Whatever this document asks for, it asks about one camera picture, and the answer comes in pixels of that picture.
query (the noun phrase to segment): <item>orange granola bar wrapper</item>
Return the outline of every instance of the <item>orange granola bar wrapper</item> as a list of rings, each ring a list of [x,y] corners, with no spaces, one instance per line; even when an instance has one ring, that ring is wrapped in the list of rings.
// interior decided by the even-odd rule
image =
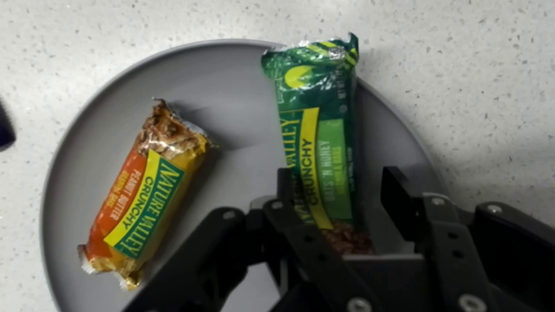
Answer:
[[[80,246],[83,268],[137,287],[210,147],[201,128],[158,100]]]

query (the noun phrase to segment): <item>gray plate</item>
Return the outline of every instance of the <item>gray plate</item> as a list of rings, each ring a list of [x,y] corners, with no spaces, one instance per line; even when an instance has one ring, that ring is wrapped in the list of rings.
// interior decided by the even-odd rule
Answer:
[[[76,246],[119,169],[151,98],[178,103],[187,119],[206,128],[220,143],[213,168],[197,180],[189,204],[158,256],[154,270],[194,225],[217,206],[248,207],[274,194],[276,169],[284,164],[274,88],[262,74],[265,43],[213,41],[173,48],[147,58],[109,83],[71,126],[54,161],[43,197],[41,242],[52,292],[62,310],[119,310],[125,294],[111,273],[86,275]],[[362,84],[359,86],[364,216],[376,249],[402,251],[399,233],[378,202],[383,164],[400,166],[428,190],[440,190],[433,169],[413,135]],[[263,310],[274,296],[260,294],[263,273],[232,296],[225,310]]]

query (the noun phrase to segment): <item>green wrapper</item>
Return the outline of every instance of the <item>green wrapper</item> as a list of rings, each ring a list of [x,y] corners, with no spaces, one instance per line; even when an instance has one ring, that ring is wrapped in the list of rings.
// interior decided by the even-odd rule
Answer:
[[[276,83],[286,164],[302,190],[295,207],[321,228],[352,223],[352,103],[357,36],[269,50],[265,74]]]

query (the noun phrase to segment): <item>table surface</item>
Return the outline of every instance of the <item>table surface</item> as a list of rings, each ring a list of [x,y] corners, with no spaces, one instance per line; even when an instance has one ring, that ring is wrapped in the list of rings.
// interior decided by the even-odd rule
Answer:
[[[555,1],[0,0],[0,301],[55,310],[40,200],[92,93],[159,50],[213,38],[293,43],[354,31],[359,74],[414,131],[451,197],[499,199],[555,225]]]

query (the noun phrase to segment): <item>black object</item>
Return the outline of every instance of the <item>black object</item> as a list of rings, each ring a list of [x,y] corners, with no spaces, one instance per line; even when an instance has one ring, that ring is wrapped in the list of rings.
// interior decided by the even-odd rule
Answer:
[[[381,202],[414,252],[340,256],[293,211],[293,183],[279,169],[279,199],[213,209],[125,312],[220,310],[260,261],[282,294],[272,312],[555,310],[555,230],[506,204],[472,216],[385,168]]]
[[[10,119],[7,117],[3,107],[0,105],[0,150],[8,147],[15,140],[15,133]]]

